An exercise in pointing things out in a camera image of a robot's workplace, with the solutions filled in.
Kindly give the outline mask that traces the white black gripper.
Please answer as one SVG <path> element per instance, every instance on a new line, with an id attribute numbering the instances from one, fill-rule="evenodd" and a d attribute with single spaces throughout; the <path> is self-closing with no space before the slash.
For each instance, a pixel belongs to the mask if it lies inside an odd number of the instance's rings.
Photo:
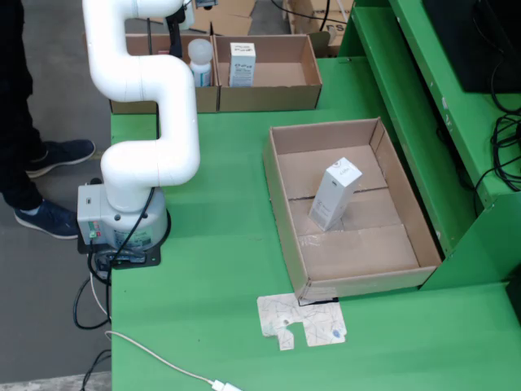
<path id="1" fill-rule="evenodd" d="M 164 22 L 169 30 L 169 54 L 182 57 L 182 41 L 180 30 L 188 30 L 194 24 L 194 6 L 191 0 L 185 0 L 182 8 L 174 14 L 166 16 Z"/>

